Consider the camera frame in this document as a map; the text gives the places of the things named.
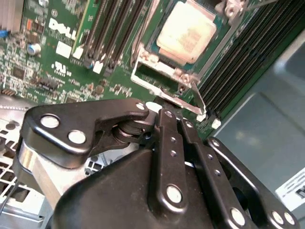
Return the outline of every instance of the electrolytic capacitor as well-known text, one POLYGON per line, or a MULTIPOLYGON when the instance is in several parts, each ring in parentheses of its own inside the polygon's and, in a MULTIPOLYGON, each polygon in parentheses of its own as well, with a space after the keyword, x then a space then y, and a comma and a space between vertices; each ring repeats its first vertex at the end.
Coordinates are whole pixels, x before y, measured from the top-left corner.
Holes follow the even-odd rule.
POLYGON ((35 56, 41 52, 41 46, 39 44, 28 45, 28 54, 30 56, 35 56))

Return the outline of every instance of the blue connector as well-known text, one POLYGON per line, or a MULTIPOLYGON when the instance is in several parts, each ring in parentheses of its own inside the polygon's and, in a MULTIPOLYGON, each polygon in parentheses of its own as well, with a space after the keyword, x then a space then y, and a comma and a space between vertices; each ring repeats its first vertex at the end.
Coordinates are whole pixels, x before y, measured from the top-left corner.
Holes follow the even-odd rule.
POLYGON ((7 37, 9 35, 9 32, 6 30, 0 30, 0 37, 7 37))

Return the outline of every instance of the motherboard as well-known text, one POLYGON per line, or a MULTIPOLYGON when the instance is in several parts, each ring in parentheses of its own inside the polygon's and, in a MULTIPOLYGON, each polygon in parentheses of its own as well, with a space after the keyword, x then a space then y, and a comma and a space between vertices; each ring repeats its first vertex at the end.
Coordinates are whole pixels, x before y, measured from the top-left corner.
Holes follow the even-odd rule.
POLYGON ((1 93, 38 104, 159 97, 202 138, 305 21, 303 0, 0 3, 1 93))

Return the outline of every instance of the heatsink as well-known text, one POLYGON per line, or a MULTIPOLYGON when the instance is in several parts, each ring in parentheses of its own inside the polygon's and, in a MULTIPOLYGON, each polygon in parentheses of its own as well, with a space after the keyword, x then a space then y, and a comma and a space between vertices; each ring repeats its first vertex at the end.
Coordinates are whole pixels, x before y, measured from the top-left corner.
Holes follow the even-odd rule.
POLYGON ((24 0, 0 0, 0 30, 18 32, 24 0))

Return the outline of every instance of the surface-mount component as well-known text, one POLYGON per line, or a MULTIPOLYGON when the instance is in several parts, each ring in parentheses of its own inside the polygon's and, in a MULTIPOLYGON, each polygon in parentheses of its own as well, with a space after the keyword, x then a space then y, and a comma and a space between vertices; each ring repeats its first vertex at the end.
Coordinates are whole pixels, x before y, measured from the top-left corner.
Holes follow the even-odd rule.
POLYGON ((38 80, 38 86, 50 92, 55 91, 58 88, 58 85, 59 83, 51 78, 40 78, 38 80))
POLYGON ((159 53, 181 65, 195 63, 216 32, 214 19, 196 3, 177 2, 157 39, 159 53))
POLYGON ((13 71, 12 71, 13 76, 23 80, 24 74, 25 74, 25 70, 23 70, 22 68, 17 67, 17 66, 13 67, 13 71))

